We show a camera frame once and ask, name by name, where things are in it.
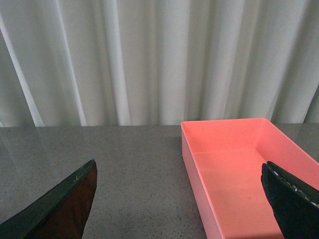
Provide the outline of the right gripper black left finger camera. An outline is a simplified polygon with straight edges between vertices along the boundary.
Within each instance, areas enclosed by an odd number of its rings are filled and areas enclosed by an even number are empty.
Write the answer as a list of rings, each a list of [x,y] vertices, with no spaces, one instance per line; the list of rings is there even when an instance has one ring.
[[[91,159],[0,226],[2,239],[80,239],[97,188]]]

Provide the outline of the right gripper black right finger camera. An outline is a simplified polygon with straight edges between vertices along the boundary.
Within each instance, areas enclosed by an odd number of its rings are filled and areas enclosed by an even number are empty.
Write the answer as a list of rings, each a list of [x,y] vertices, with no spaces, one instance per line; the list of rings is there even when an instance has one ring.
[[[286,239],[319,237],[319,191],[268,161],[261,183],[276,222]]]

